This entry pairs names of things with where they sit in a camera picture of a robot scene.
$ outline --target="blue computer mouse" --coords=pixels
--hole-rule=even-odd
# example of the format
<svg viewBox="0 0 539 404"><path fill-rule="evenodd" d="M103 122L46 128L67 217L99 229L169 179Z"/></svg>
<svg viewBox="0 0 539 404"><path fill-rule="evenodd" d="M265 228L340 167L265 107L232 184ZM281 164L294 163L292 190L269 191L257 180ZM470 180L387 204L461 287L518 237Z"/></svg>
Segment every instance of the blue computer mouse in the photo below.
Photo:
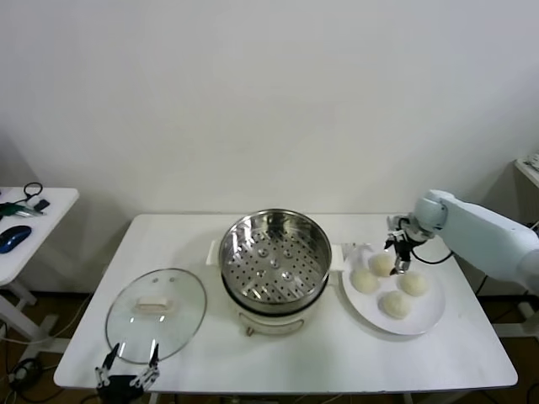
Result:
<svg viewBox="0 0 539 404"><path fill-rule="evenodd" d="M9 253L30 235L29 226L13 226L0 234L0 254Z"/></svg>

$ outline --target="floor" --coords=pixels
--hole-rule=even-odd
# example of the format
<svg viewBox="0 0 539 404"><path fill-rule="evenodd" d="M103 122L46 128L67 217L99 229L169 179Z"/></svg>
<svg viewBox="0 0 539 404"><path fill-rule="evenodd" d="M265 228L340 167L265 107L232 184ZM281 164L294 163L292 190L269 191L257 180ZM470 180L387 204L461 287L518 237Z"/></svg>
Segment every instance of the floor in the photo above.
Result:
<svg viewBox="0 0 539 404"><path fill-rule="evenodd" d="M60 315L60 321L55 330L61 330L72 319L78 307L84 300L84 296L50 296L38 295L38 304L27 307L24 312L35 322L40 322L46 313L55 312ZM494 322L521 322L522 317L516 310L514 303L509 302L488 302L483 303L483 308L488 317ZM61 337L70 337L74 331L76 322L67 329ZM8 333L9 338L20 339L20 336L13 330ZM509 353L513 364L519 374L519 383L515 387L508 389L474 391L464 396L459 404L527 404L526 393L533 383L539 382L539 343L533 338L518 338L502 340L505 349ZM11 369L16 365L17 358L23 352L24 347L14 343L6 345L0 342L0 379L5 375L5 360L8 355L8 367ZM43 353L40 356L44 367L54 366L58 363L60 355L53 353ZM54 369L47 370L37 385L29 389L25 396L31 401L41 401L48 396L55 394L59 389L54 385L52 376ZM9 387L6 379L2 379L0 386L0 403L4 403L5 397L9 394ZM48 401L54 403L74 403L78 404L84 397L91 395L92 391L63 391L56 398ZM414 402L427 395L414 395ZM22 398L10 395L7 403L24 403ZM142 402L147 402L148 397L144 397ZM278 401L281 404L323 404L325 401L332 400L333 404L390 404L402 403L400 395L345 395L345 396L264 396L256 397L258 400ZM218 396L177 396L177 402L181 404L219 404L221 402L231 401L231 397ZM87 404L97 403L97 399L86 401ZM163 395L159 404L174 403L173 396ZM529 403L539 403L539 388L534 389Z"/></svg>

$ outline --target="cable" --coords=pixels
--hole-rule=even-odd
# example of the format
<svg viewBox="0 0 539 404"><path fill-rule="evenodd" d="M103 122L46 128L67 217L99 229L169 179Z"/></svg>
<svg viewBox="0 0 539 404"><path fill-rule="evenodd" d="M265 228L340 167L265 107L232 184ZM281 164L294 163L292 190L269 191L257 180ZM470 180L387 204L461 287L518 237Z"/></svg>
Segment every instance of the cable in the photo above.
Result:
<svg viewBox="0 0 539 404"><path fill-rule="evenodd" d="M84 404L86 402L89 402L90 400L92 400L93 398L97 398L99 397L99 394L90 394L89 396L85 396L80 402L79 404Z"/></svg>
<svg viewBox="0 0 539 404"><path fill-rule="evenodd" d="M499 316L496 316L495 318L493 318L493 319L491 320L490 323L492 324L492 323L496 322L497 320L499 320L500 318L507 316L507 315L508 315L509 313L511 313L515 308L516 308L516 306L511 307L511 308L508 309L507 311L504 311L504 312L503 312L502 314L500 314Z"/></svg>
<svg viewBox="0 0 539 404"><path fill-rule="evenodd" d="M0 340L5 340L6 341L6 343L4 344L4 348L5 348L5 353L4 353L5 362L4 362L4 365L5 365L6 375L9 376L8 377L9 378L8 383L9 383L9 387L11 388L10 393L14 392L15 396L19 396L21 399L23 399L23 401L26 401L26 402L28 402L30 404L41 404L41 403L45 403L45 402L48 402L50 400L55 399L61 393L64 392L64 389L60 389L60 390L56 391L54 394L52 394L51 396L48 396L48 397L46 397L44 399L37 399L37 400L34 399L34 398L29 398L29 397L25 396L24 393L23 393L24 390L27 390L30 387L32 387L33 385L35 385L38 382L38 380L40 379L40 377L46 371L55 369L57 367L57 365L48 366L47 368L43 368L38 359L25 359L25 360L19 362L18 364L16 364L14 368L10 369L9 368L9 359L8 359L8 353L9 353L8 343L13 342L13 343L21 343L23 345L30 345L30 344L42 343L42 342L48 341L48 340L50 340L52 338L56 338L58 335L65 332L77 320L78 316L81 313L82 308L84 307L86 302L91 297L92 296L89 295L83 301L83 303L81 303L81 305L77 309L77 312L73 316L73 319L71 319L71 321L67 324L67 326L65 326L59 332L57 332L56 334L54 334L54 335L52 335L52 336L50 336L50 337L48 337L46 339L26 343L26 342L23 342L23 341L10 339L10 338L0 338ZM22 378L16 378L15 375L16 374L20 375L20 371L22 371L22 370L25 371L24 376Z"/></svg>
<svg viewBox="0 0 539 404"><path fill-rule="evenodd" d="M9 343L19 343L21 345L36 345L37 343L44 343L45 341L49 341L51 339L54 339L54 338L58 337L60 334L62 334L64 331L66 331L70 326L73 325L73 323L77 320L79 314L81 313L81 310L83 309L84 304L88 300L90 300L91 298L92 298L92 295L90 295L86 299L84 299L83 303L81 303L81 305L78 307L77 313L75 313L75 316L73 316L73 319L71 319L69 324L67 324L64 328L62 328L56 334L50 335L49 337L44 338L44 339L40 339L38 341L27 342L27 341L19 341L18 339L10 339L10 338L4 338L4 337L0 338L0 341L8 341Z"/></svg>
<svg viewBox="0 0 539 404"><path fill-rule="evenodd" d="M342 397L342 396L343 396L342 394L339 394L338 396L332 397L332 398L330 398L329 400L322 401L320 404L328 404L329 402L335 401L335 400L337 400L338 398L340 398L340 397Z"/></svg>
<svg viewBox="0 0 539 404"><path fill-rule="evenodd" d="M483 278L483 280L481 281L481 284L479 285L478 289L476 290L475 292L475 296L478 296L479 295L479 292L483 289L484 285L485 285L485 282L487 281L487 278L488 276L485 275L485 277Z"/></svg>
<svg viewBox="0 0 539 404"><path fill-rule="evenodd" d="M491 395L487 394L486 391L481 391L481 393L482 393L485 397L487 397L488 400L489 400L490 402L492 402L493 404L499 404L499 402L497 402L496 400L494 400L493 397L492 397Z"/></svg>
<svg viewBox="0 0 539 404"><path fill-rule="evenodd" d="M37 188L38 188L37 192L34 192L32 194L30 192L28 192L28 187L31 187L31 186L37 186ZM38 182L27 183L23 188L23 192L24 192L24 198L16 200L15 202L9 202L9 203L13 204L13 205L16 205L16 204L20 204L21 202L28 202L33 197L35 197L35 196L37 196L37 195L39 195L39 194L41 194L43 192L43 184L38 183Z"/></svg>
<svg viewBox="0 0 539 404"><path fill-rule="evenodd" d="M399 220L398 220L398 227L401 229L401 230L404 230L403 229L403 226L402 226L402 222L403 221L407 221L408 224L410 223L410 221L408 219L405 219L403 217L401 217ZM444 263L445 261L447 261L449 258L451 258L453 256L453 251L449 251L449 254L447 255L447 257L444 257L438 261L427 261L426 259L422 259L421 257L418 256L418 254L415 253L414 249L411 248L411 253L412 255L415 257L415 259L417 259L418 261L420 261L421 263L426 263L428 265L438 265L439 263Z"/></svg>
<svg viewBox="0 0 539 404"><path fill-rule="evenodd" d="M449 252L449 254L447 254L447 257L444 257L444 258L442 258L442 259L440 259L438 261L427 261L425 259L422 259L422 258L418 257L418 255L415 253L415 251L413 249L412 249L412 255L415 257L415 259L417 259L421 263L427 263L428 265L438 265L439 263L444 263L449 258L451 258L453 256L453 251Z"/></svg>
<svg viewBox="0 0 539 404"><path fill-rule="evenodd" d="M530 388L528 389L528 392L526 393L526 404L531 404L531 393L532 393L537 387L539 387L539 383L534 383L534 384L531 385Z"/></svg>

